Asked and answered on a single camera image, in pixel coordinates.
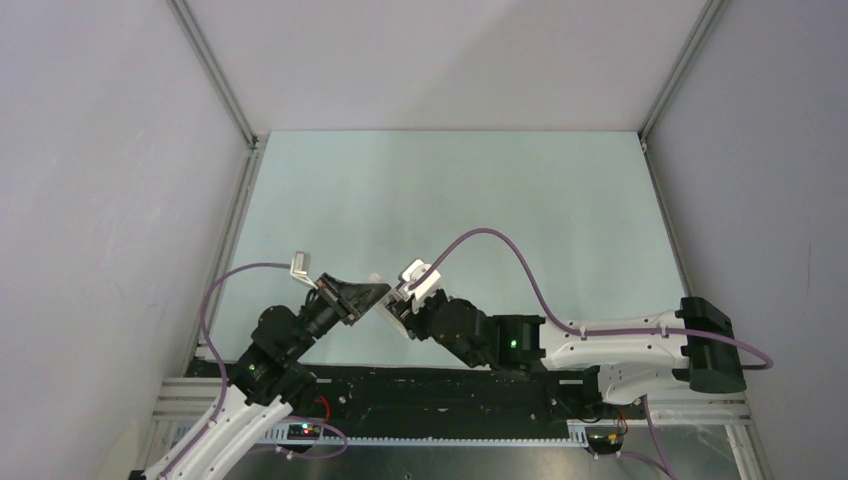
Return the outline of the white remote control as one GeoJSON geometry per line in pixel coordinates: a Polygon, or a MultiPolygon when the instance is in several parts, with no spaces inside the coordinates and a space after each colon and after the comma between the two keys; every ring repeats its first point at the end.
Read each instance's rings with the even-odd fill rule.
{"type": "Polygon", "coordinates": [[[406,290],[407,281],[400,278],[398,284],[373,307],[402,337],[413,339],[414,334],[406,324],[412,311],[412,297],[406,290]]]}

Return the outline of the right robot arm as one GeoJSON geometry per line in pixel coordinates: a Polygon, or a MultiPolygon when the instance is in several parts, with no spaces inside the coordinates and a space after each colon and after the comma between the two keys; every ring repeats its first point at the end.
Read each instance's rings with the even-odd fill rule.
{"type": "Polygon", "coordinates": [[[488,315],[470,301],[436,290],[425,300],[394,293],[378,311],[402,335],[432,340],[469,368],[523,377],[533,371],[582,371],[584,410],[598,418],[655,391],[686,387],[701,394],[746,390],[731,320],[701,297],[676,309],[594,328],[570,324],[546,339],[538,315],[488,315]]]}

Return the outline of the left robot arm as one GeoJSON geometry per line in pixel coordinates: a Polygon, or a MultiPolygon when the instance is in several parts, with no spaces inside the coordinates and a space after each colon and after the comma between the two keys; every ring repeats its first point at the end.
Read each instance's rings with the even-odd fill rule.
{"type": "Polygon", "coordinates": [[[298,311],[267,308],[249,347],[234,365],[222,368],[218,398],[168,453],[129,478],[224,478],[272,426],[313,408],[317,377],[300,358],[337,324],[358,321],[390,290],[385,283],[349,283],[323,274],[298,311]]]}

